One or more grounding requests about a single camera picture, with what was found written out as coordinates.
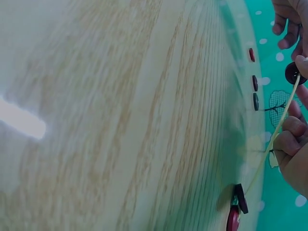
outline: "red button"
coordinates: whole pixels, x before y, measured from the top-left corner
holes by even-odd
[[[244,214],[247,214],[248,213],[248,206],[247,206],[247,202],[246,202],[246,199],[245,199],[245,195],[244,195],[244,190],[243,190],[242,184],[237,184],[234,187],[234,194],[237,196],[237,199],[239,201],[239,206],[240,206],[241,211]]]
[[[237,205],[232,205],[227,222],[227,231],[237,231],[240,226],[240,211]]]
[[[250,60],[252,62],[255,62],[256,59],[255,59],[255,54],[254,54],[254,50],[252,48],[249,48],[249,56],[250,56]]]

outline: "finger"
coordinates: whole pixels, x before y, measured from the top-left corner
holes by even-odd
[[[294,157],[288,157],[282,165],[282,174],[285,180],[300,194],[308,196],[308,144],[306,144]]]
[[[300,137],[304,135],[307,126],[294,116],[289,116],[282,124],[283,131],[289,131],[293,136]]]
[[[308,109],[308,89],[304,85],[300,85],[296,89],[296,95],[306,109]]]
[[[295,7],[303,24],[303,55],[308,56],[308,1],[298,1]]]
[[[283,151],[274,151],[274,153],[275,153],[275,156],[276,156],[276,159],[277,159],[277,162],[278,162],[280,172],[284,175],[285,174],[285,167],[290,162],[292,157],[287,155]]]
[[[305,27],[303,33],[303,56],[308,56],[308,26]]]
[[[299,143],[290,131],[282,131],[273,144],[275,151],[283,151],[289,156],[294,156],[300,148]]]
[[[299,41],[294,49],[294,51],[292,52],[291,58],[292,61],[295,61],[296,57],[298,55],[302,55],[303,54],[303,28],[300,27],[299,30]]]
[[[290,107],[288,109],[288,114],[289,116],[294,116],[296,118],[298,118],[300,121],[302,121],[304,124],[307,124],[301,110],[300,110],[300,107],[298,105],[298,103],[293,100],[290,104]]]
[[[287,34],[284,36],[282,40],[278,42],[278,47],[281,50],[289,49],[297,42],[298,34],[299,34],[299,25],[289,20]]]
[[[303,77],[308,78],[308,60],[304,56],[298,55],[295,58],[295,64],[296,64],[300,74]]]
[[[285,29],[286,19],[278,14],[275,14],[275,24],[272,28],[275,35],[281,35]]]

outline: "black button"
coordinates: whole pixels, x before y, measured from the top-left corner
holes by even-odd
[[[299,74],[299,70],[297,69],[297,66],[295,64],[295,62],[290,63],[284,72],[285,78],[286,80],[291,83],[292,85],[295,84],[296,79],[297,79],[297,75]],[[300,75],[300,79],[299,79],[299,85],[305,83],[307,81],[307,79],[305,77],[303,77],[302,75]]]
[[[258,97],[257,93],[253,94],[253,99],[254,99],[255,111],[258,111],[259,110],[259,97]]]
[[[255,75],[252,76],[252,84],[254,85],[254,90],[258,91],[258,80]]]
[[[244,195],[244,190],[242,184],[237,184],[234,187],[234,194],[237,196],[239,200],[239,207],[244,214],[248,213],[248,206]]]

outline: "light wood surface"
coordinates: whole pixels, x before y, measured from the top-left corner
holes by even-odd
[[[1,1],[0,230],[225,230],[264,149],[230,2]]]

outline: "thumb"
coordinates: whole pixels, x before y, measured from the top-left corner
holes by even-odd
[[[308,1],[298,0],[296,11],[302,21],[303,26],[303,54],[308,56]]]
[[[295,59],[295,64],[299,70],[299,73],[308,78],[308,59],[302,55],[298,55]]]

